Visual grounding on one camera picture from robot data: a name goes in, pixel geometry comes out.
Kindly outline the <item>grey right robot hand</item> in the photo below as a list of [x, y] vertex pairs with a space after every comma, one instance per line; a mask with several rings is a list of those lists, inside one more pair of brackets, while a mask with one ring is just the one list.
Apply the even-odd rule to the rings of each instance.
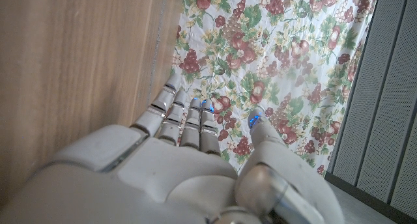
[[343, 223], [331, 187], [258, 109], [241, 172], [221, 157], [210, 100], [172, 75], [130, 127], [58, 151], [1, 211], [2, 223]]

